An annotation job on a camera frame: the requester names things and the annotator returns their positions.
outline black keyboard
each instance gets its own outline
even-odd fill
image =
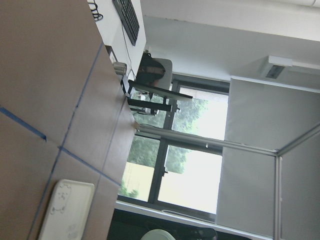
[[[132,45],[135,46],[140,26],[131,0],[112,0],[112,2]]]

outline black window frame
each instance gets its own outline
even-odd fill
[[[217,93],[222,95],[229,95],[230,83],[174,74],[172,77],[171,90],[174,92],[179,92],[181,87],[197,89],[201,91],[212,92],[212,93]],[[178,109],[176,100],[170,100],[169,104],[172,105],[172,112],[166,113],[164,124],[163,124],[163,129],[166,129],[166,130],[172,129],[175,112]],[[216,215],[213,213],[204,212],[204,211],[200,211],[200,210],[196,210],[196,209],[192,209],[192,208],[188,208],[180,205],[175,205],[172,203],[159,201],[158,197],[160,192],[162,176],[166,172],[165,163],[166,163],[169,146],[202,151],[202,152],[207,152],[207,153],[220,155],[220,156],[222,156],[223,148],[217,145],[211,145],[209,147],[203,146],[191,141],[189,142],[181,141],[181,139],[168,139],[168,138],[159,137],[156,135],[147,134],[141,131],[138,131],[135,135],[160,141],[159,149],[156,157],[156,163],[154,166],[154,173],[152,177],[151,187],[149,191],[149,198],[148,198],[148,201],[146,202],[146,201],[118,195],[118,200],[135,204],[135,205],[140,205],[140,206],[151,208],[151,209],[155,209],[155,210],[160,210],[160,211],[165,209],[173,212],[178,212],[183,215],[190,215],[195,218],[204,219],[210,222],[215,222]]]

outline metal frame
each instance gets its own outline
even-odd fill
[[[282,161],[283,155],[296,148],[300,144],[304,143],[308,139],[314,137],[318,133],[320,133],[320,122],[318,122],[314,127],[300,135],[293,141],[289,142],[287,145],[280,149],[264,149],[260,147],[250,146],[243,143],[226,141],[226,140],[218,140],[212,138],[205,138],[200,136],[194,136],[191,134],[176,132],[167,129],[161,129],[150,126],[139,125],[137,128],[138,131],[142,131],[144,133],[157,135],[166,139],[172,138],[182,138],[184,140],[192,140],[198,143],[202,143],[205,145],[213,144],[216,146],[227,147],[231,149],[243,150],[251,153],[257,153],[265,156],[274,157],[274,220],[273,220],[273,239],[281,240],[281,229],[282,229]]]

